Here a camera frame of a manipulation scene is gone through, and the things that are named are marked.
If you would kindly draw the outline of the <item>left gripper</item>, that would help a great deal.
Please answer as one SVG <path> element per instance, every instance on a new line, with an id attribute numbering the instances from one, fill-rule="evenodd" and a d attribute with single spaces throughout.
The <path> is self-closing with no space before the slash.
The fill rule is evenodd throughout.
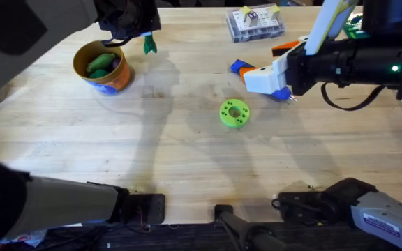
<path id="1" fill-rule="evenodd" d="M 136 38 L 161 29 L 154 0 L 95 0 L 97 23 L 115 40 Z"/>

